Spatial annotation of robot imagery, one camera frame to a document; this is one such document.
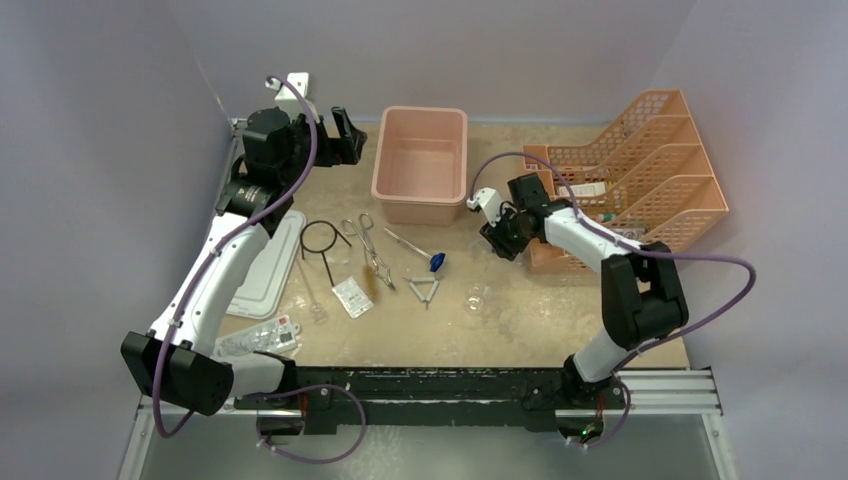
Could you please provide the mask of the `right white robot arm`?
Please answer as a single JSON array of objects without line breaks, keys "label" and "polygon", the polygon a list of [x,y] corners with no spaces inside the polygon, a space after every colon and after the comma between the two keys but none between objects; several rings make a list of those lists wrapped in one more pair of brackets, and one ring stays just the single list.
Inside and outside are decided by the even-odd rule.
[{"label": "right white robot arm", "polygon": [[511,198],[481,188],[466,201],[486,221],[479,230],[494,253],[513,261],[534,240],[559,248],[601,280],[602,328],[564,362],[561,392],[576,407],[596,399],[619,364],[650,340],[684,327],[688,306],[675,262],[662,242],[642,244],[552,199],[536,174],[509,181]]}]

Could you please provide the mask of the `black wire tripod stand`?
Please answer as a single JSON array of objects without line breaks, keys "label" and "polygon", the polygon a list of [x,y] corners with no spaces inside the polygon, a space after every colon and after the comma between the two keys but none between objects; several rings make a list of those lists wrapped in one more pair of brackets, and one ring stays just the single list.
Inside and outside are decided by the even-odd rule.
[{"label": "black wire tripod stand", "polygon": [[351,242],[341,229],[326,219],[308,221],[298,234],[302,261],[319,259],[331,287],[336,286],[331,266],[331,254],[336,247],[350,249]]}]

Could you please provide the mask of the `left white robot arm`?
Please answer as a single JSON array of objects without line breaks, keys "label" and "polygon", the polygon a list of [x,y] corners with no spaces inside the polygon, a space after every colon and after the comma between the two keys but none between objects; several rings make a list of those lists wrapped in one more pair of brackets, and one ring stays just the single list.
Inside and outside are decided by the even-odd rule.
[{"label": "left white robot arm", "polygon": [[317,148],[318,167],[355,165],[367,135],[343,107],[331,110],[338,130],[323,118],[312,132],[304,114],[278,108],[251,114],[240,131],[242,153],[215,206],[212,226],[190,273],[164,311],[143,333],[130,332],[120,353],[141,393],[156,412],[165,403],[210,416],[233,397],[260,395],[272,408],[297,399],[294,364],[278,354],[214,354],[219,327],[251,265],[273,238]]}]

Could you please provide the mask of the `metal crucible tongs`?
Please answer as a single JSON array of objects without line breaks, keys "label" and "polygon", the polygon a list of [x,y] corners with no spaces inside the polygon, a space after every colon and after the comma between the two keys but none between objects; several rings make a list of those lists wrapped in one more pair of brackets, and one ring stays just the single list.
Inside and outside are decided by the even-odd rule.
[{"label": "metal crucible tongs", "polygon": [[391,277],[391,269],[377,253],[370,236],[374,226],[374,220],[367,212],[360,213],[356,220],[344,219],[341,222],[342,232],[347,236],[356,236],[362,243],[366,266],[370,268],[373,277],[385,284],[389,290],[395,291],[396,286]]}]

